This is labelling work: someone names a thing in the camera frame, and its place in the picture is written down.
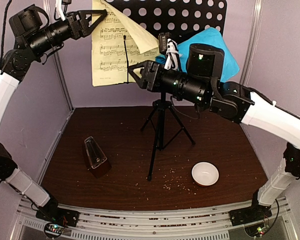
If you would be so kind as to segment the yellow sheet music paper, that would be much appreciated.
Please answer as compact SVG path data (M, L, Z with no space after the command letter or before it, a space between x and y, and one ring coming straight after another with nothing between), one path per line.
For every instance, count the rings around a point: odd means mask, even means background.
M143 24L124 15L107 0L93 0L94 10L106 10L107 16L91 35L91 71L94 87L134 82L128 66L159 55L159 42Z

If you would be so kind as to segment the black music stand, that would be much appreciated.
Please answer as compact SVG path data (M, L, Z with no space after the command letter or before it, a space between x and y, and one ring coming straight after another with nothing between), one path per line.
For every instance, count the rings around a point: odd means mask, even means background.
M210 87L210 92L212 93L208 104L194 104L197 112L201 110L204 111L205 109L210 108L212 97L218 93L218 86L222 75L225 53L220 48L202 43L191 44L189 53L191 55L188 57L189 63L187 63L187 66L191 68L191 70L189 73L182 72L186 73L192 78L207 81ZM179 130L187 135L192 144L195 144L195 141L191 137L190 133L187 131L186 127L177 116L176 111L173 109L173 99L176 98L166 92L159 93L160 99L153 102L153 110L143 124L143 127L145 128L148 123L152 121L153 115L158 113L157 124L153 127L155 130L155 137L147 176L148 181L152 180L156 151L161 151L167 146L167 144L164 142L166 110L169 110L175 120L178 122L180 126Z

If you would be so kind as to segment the blue paper sheet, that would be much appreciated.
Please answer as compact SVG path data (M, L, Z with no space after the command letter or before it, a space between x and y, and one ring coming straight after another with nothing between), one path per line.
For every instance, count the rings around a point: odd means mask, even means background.
M189 38L188 40L182 42L177 46L178 51L181 54L180 57L181 68L185 70L187 73L189 73L192 70L187 66L187 63L189 63L188 60L189 55L191 55L190 54L191 44L205 44L223 50L224 59L223 59L222 74L220 77L220 81L222 83L227 82L229 79L231 79L232 77L234 77L236 74L239 73L240 68L237 61L235 60L235 58L229 51L228 47L226 46L226 43L224 42L220 32L213 27L201 31L200 33L194 35L193 37Z

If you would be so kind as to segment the clear plastic metronome cover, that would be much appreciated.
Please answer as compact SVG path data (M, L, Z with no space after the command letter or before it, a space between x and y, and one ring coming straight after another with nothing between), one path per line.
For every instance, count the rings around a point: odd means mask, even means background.
M87 168L96 169L108 158L92 136L84 140L84 150L87 156Z

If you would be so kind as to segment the red wooden metronome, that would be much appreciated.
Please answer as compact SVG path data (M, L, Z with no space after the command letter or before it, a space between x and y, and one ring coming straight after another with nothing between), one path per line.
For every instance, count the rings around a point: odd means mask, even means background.
M111 163L92 136L83 141L82 153L87 171L96 179L105 176L111 170Z

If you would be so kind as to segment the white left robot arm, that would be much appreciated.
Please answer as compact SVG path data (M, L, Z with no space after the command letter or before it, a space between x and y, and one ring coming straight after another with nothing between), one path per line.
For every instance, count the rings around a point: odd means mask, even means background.
M9 23L15 42L13 49L0 57L0 125L6 108L32 62L41 62L62 49L68 39L78 40L92 34L108 15L107 10L78 10L65 13L63 2L56 1L59 18L43 24L41 15L48 14L35 4L21 10L4 23ZM26 196L51 222L62 218L58 201L28 176L0 143L0 180Z

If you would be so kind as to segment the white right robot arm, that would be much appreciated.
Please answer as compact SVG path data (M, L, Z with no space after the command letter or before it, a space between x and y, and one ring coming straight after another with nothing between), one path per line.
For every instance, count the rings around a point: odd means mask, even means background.
M165 92L194 104L198 112L209 110L236 124L253 126L287 142L277 171L255 192L246 210L249 220L258 220L277 197L300 178L300 116L278 106L254 88L233 81L222 82L225 52L218 47L192 43L186 71L165 69L146 60L128 67L141 89Z

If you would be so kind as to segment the white ceramic bowl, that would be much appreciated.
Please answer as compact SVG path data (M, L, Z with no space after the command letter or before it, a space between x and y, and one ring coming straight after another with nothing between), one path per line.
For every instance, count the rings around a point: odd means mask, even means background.
M220 177L219 170L210 162L198 162L191 170L194 182L201 187L214 185Z

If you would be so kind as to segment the left aluminium corner post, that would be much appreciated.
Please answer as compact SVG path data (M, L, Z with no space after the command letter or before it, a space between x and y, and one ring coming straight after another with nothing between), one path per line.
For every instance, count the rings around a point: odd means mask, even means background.
M46 11L46 13L49 17L50 23L54 23L55 20L54 20L54 13L52 12L52 7L55 6L55 2L52 0L42 0L42 3L43 3L43 9ZM61 85L63 96L64 96L66 104L67 104L67 108L70 112L72 112L74 110L74 106L72 104L70 94L68 91L68 87L66 84L66 79L65 79L63 68L62 68L62 63L61 63L59 53L60 53L60 51L57 51L53 54L53 62L54 62L57 76L58 76L58 79L59 79L59 82Z

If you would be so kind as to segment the aluminium corner post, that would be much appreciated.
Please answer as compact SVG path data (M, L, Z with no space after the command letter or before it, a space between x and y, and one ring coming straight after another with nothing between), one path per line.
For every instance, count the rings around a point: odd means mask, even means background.
M55 6L55 2L52 0L42 0L42 3L43 3L43 9L46 11L46 13L49 17L50 23L54 23L55 20L54 20L54 13L52 12L52 7ZM57 51L53 54L53 62L54 62L57 76L58 76L58 79L59 79L59 82L61 85L63 96L64 96L66 104L67 104L67 108L70 112L72 112L74 110L74 106L72 104L70 94L68 91L68 87L66 84L66 79L65 79L63 68L62 68L62 63L61 63L59 53L60 53L60 51Z
M257 50L257 45L258 45L258 40L259 40L259 35L260 35L263 5L264 5L263 0L255 0L254 1L254 9L253 9L247 51L246 51L246 55L245 55L242 74L241 74L240 81L239 81L239 83L244 86L248 84L250 75L251 75L251 71L253 68L253 57Z

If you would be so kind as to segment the right aluminium corner post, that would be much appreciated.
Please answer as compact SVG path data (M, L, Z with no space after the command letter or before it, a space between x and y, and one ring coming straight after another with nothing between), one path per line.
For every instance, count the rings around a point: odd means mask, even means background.
M251 71L253 68L253 57L257 50L257 45L258 45L258 40L259 40L259 35L260 35L263 5L264 5L263 0L255 0L254 1L254 9L253 9L247 51L246 51L246 55L245 55L242 74L241 74L240 81L239 81L239 83L244 86L248 84L250 75L251 75Z

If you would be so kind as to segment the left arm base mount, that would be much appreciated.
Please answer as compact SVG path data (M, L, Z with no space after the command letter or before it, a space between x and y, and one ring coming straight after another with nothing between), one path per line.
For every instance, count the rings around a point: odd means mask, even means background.
M58 208L56 215L53 217L44 215L40 210L38 210L35 214L35 217L38 219L52 222L65 227L76 227L79 216L80 213L78 211L65 208Z

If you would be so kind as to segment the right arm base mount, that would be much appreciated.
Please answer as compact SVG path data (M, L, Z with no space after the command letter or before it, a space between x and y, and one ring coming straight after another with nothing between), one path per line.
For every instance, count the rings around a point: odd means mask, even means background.
M265 217L271 217L272 215L270 207L261 205L235 209L229 212L229 218L232 226L261 221Z

